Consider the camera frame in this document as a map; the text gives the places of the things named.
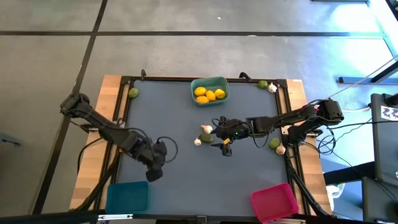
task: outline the bowl of lemons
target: bowl of lemons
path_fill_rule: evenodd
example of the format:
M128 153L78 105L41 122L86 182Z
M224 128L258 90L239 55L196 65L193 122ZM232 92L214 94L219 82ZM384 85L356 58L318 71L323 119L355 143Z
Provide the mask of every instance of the bowl of lemons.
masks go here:
M229 97L229 86L224 77L196 79L191 82L191 91L197 106L217 105Z

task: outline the gray floor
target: gray floor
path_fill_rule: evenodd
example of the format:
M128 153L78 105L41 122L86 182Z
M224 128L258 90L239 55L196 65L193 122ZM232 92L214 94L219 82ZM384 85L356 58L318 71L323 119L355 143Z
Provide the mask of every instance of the gray floor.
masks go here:
M100 0L3 0L0 30L92 30ZM377 32L365 4L310 0L108 2L100 30ZM0 144L0 216L30 212L60 126L59 104L72 89L89 37L0 36L0 131L23 140ZM81 88L95 102L102 77L149 75L302 79L307 99L345 87L341 75L363 77L391 59L382 39L298 37L97 37ZM335 99L343 109L369 103L397 86L356 86ZM368 120L346 114L344 123ZM70 127L44 212L68 210L78 151L86 135ZM371 130L342 138L336 153L353 164L373 159ZM325 159L344 163L335 157Z

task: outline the black stand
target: black stand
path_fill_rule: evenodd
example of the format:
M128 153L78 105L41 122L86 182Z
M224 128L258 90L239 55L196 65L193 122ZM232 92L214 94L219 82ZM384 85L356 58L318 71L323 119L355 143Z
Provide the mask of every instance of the black stand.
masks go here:
M388 78L397 72L398 72L398 61L390 65L390 67L386 68L380 74L376 75L373 78L367 78L360 84L398 85L398 78ZM360 81L361 79L362 78L357 78L357 77L339 77L338 82L352 84Z
M353 166L352 168L347 167L345 169L327 172L323 174L323 177L325 178L326 186L357 181L361 180L362 177L375 179L374 162L367 162L365 164Z

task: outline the teal bowl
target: teal bowl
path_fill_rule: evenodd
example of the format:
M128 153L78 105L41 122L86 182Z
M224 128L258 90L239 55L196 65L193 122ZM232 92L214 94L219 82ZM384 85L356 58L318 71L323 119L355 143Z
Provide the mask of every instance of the teal bowl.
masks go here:
M207 90L216 91L217 89L222 89L225 92L225 97L223 99L216 99L208 103L197 102L195 96L195 90L198 87L205 87ZM192 99L197 106L210 106L224 103L229 97L229 86L228 82L224 77L213 77L213 78L198 78L191 82L191 94Z

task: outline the table leg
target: table leg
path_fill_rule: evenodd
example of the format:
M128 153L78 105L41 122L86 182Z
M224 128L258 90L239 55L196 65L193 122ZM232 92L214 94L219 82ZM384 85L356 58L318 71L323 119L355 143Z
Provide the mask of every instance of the table leg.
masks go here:
M374 162L347 167L345 169L335 170L323 174L326 185L341 184L361 180L362 177L375 179Z

